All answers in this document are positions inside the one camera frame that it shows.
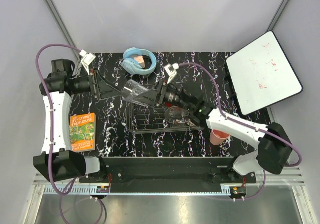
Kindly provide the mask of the clear drinking glass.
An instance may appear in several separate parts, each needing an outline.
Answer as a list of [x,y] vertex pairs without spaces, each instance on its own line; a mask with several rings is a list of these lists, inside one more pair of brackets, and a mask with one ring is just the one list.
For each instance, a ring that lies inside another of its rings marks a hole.
[[143,94],[148,91],[148,88],[131,79],[122,89],[122,99],[130,103],[146,106],[146,103],[143,101]]

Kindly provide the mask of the clear glass plate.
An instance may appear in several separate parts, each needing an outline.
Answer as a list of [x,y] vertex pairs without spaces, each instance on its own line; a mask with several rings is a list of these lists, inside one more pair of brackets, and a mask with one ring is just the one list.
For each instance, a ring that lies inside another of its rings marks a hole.
[[170,127],[184,127],[189,125],[189,114],[188,110],[172,106],[166,110],[164,117]]

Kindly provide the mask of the pink plastic cup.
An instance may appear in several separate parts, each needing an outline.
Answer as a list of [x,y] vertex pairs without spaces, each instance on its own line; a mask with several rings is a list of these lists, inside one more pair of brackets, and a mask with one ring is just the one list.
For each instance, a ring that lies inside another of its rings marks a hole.
[[210,143],[218,146],[222,144],[229,137],[230,137],[230,134],[228,133],[212,129],[210,134]]

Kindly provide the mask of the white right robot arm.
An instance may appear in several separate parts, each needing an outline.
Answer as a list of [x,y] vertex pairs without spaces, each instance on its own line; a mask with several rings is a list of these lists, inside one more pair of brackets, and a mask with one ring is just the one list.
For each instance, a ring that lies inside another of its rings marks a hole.
[[228,179],[239,182],[250,172],[266,170],[280,174],[293,151],[283,126],[277,122],[269,125],[250,122],[213,107],[202,92],[184,85],[177,88],[160,82],[152,89],[141,85],[132,91],[132,101],[140,105],[157,106],[165,103],[189,113],[192,123],[222,131],[255,148],[255,151],[236,157],[227,169]]

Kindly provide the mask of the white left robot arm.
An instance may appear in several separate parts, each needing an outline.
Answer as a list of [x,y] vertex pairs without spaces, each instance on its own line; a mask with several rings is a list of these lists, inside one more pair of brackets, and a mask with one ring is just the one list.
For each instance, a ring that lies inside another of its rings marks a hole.
[[41,154],[33,158],[33,165],[47,180],[55,182],[84,176],[103,182],[108,177],[103,159],[85,157],[72,150],[69,137],[72,95],[89,92],[104,100],[120,96],[121,91],[97,69],[87,76],[73,77],[73,61],[57,59],[51,63],[53,71],[39,87],[46,108],[45,137]]

